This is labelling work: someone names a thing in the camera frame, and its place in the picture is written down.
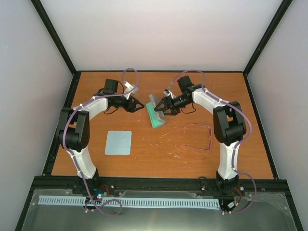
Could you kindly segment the grey felt glasses case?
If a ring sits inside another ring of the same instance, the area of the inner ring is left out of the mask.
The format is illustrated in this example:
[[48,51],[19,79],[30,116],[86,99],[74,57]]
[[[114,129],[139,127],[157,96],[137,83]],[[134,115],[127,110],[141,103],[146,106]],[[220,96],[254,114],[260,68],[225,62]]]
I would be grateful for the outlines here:
[[150,101],[146,104],[146,108],[150,117],[152,128],[159,128],[163,126],[166,122],[165,115],[162,111],[155,111],[155,107],[159,103],[158,98],[155,95],[150,94],[149,99]]

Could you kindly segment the light blue cleaning cloth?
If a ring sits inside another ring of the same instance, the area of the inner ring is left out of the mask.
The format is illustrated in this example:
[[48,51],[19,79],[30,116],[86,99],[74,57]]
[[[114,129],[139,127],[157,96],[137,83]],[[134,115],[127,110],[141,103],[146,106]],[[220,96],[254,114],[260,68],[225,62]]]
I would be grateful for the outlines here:
[[108,131],[105,155],[130,155],[131,152],[131,131]]

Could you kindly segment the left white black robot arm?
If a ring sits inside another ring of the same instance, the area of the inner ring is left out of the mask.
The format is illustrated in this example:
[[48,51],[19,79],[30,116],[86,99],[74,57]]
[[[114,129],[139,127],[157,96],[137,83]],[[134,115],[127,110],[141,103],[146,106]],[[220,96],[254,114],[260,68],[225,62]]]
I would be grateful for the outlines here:
[[83,188],[88,193],[96,193],[100,188],[97,167],[93,164],[88,144],[90,141],[90,121],[111,107],[123,108],[134,113],[144,104],[133,97],[138,91],[138,85],[122,81],[123,92],[117,94],[118,81],[107,79],[105,86],[99,89],[88,101],[74,108],[64,107],[56,129],[56,139],[71,157],[77,176],[83,181]]

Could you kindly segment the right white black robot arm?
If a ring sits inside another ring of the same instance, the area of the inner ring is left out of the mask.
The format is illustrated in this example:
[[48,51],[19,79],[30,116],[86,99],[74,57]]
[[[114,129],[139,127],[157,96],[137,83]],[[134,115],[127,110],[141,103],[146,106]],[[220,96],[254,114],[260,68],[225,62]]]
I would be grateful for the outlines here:
[[166,122],[166,116],[176,116],[189,104],[197,104],[213,115],[213,132],[220,146],[220,161],[216,173],[216,189],[220,194],[238,183],[237,157],[239,146],[246,134],[247,118],[237,101],[225,101],[211,93],[203,84],[195,85],[189,76],[178,80],[181,91],[175,96],[165,89],[165,96],[159,100],[151,94],[146,107],[154,128]]

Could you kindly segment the pink transparent sunglasses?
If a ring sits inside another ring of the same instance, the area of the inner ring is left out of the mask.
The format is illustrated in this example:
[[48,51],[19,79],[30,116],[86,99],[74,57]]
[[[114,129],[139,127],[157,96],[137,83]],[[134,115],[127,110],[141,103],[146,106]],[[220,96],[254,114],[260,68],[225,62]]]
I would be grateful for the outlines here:
[[202,123],[191,123],[183,127],[182,148],[208,153],[212,149],[212,128]]

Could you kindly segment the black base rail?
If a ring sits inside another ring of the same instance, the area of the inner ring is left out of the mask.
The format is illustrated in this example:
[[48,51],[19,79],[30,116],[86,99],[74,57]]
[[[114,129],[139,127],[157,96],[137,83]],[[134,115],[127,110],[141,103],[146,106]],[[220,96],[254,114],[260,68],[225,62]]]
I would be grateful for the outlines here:
[[[107,187],[111,195],[118,195],[125,191],[163,191],[163,192],[190,192],[202,196],[230,196],[234,189],[232,186],[225,192],[219,192],[215,179],[164,179],[164,178],[112,178],[100,177],[95,185],[88,182],[91,195],[105,191]],[[34,190],[64,189],[71,190],[73,194],[86,195],[84,183],[79,177],[70,176],[38,176],[35,177],[30,187]]]

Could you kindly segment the black aluminium frame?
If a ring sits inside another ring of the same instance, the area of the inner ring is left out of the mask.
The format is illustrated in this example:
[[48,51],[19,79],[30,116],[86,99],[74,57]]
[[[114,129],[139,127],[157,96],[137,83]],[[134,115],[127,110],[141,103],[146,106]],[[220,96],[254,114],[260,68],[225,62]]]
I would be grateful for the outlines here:
[[[58,36],[45,8],[43,7],[43,4],[41,1],[39,0],[33,0],[31,1],[35,10],[37,11],[38,15],[40,16],[43,24],[45,25],[50,37],[52,38],[54,44],[56,45],[57,49],[59,50],[61,56],[63,57],[66,65],[68,66],[73,78],[71,80],[71,84],[69,87],[69,91],[68,94],[66,96],[65,99],[65,106],[71,106],[72,102],[73,102],[73,97],[75,96],[76,90],[77,90],[77,86],[79,84],[79,80],[80,80],[80,76],[82,74],[82,71],[77,71],[60,39],[60,37]],[[287,181],[286,180],[281,180],[278,177],[278,173],[277,173],[277,169],[276,166],[274,164],[273,158],[272,158],[272,154],[270,152],[270,147],[268,145],[268,141],[265,135],[265,131],[264,128],[262,126],[262,122],[257,110],[257,106],[251,91],[251,87],[249,85],[248,82],[248,74],[250,73],[250,71],[252,70],[253,66],[255,65],[255,63],[257,62],[258,58],[260,57],[263,49],[265,48],[266,44],[268,43],[268,41],[270,40],[272,34],[274,33],[275,29],[277,28],[279,22],[282,20],[284,14],[286,13],[286,11],[288,10],[289,6],[291,5],[292,1],[291,0],[283,0],[281,1],[275,15],[273,16],[269,26],[267,27],[264,35],[262,36],[260,42],[258,43],[255,51],[253,52],[251,58],[249,59],[248,64],[246,65],[244,71],[242,71],[242,75],[243,78],[245,80],[245,84],[246,84],[246,88],[250,97],[250,101],[255,113],[255,117],[257,120],[257,124],[258,124],[258,129],[260,131],[261,137],[262,137],[262,141],[267,153],[267,157],[268,157],[268,162],[272,171],[272,174],[274,176],[273,180],[258,180],[257,182],[261,182],[263,184],[268,184],[272,189],[278,189],[279,186],[287,186]],[[69,177],[69,176],[59,176],[59,177],[54,177],[51,176],[51,169],[54,166],[54,161],[56,158],[56,151],[59,148],[59,144],[56,141],[53,141],[51,143],[51,148],[47,157],[47,160],[45,162],[45,166],[43,169],[43,173],[46,173],[47,176],[38,176],[38,177],[34,177],[34,180],[32,182],[31,188],[29,190],[24,208],[22,210],[22,213],[20,215],[20,218],[18,220],[18,223],[16,225],[16,230],[20,231],[22,230],[22,228],[25,227],[25,219],[26,219],[26,215],[27,213],[29,213],[29,207],[30,207],[30,199],[33,196],[34,190],[38,188],[38,186],[47,186],[48,188],[52,188],[53,186],[57,186],[57,187],[66,187],[66,186],[71,186],[72,185],[72,180],[74,179],[74,177]]]

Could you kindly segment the metal base plate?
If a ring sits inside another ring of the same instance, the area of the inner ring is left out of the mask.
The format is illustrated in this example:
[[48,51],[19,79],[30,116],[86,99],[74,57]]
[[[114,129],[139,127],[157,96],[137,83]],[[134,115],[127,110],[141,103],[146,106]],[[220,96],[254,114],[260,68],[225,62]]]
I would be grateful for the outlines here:
[[[82,196],[70,190],[35,190],[22,231],[295,231],[284,193],[247,193],[219,200],[220,208],[123,208],[38,205],[41,195]],[[118,198],[215,199],[188,192],[126,191]]]

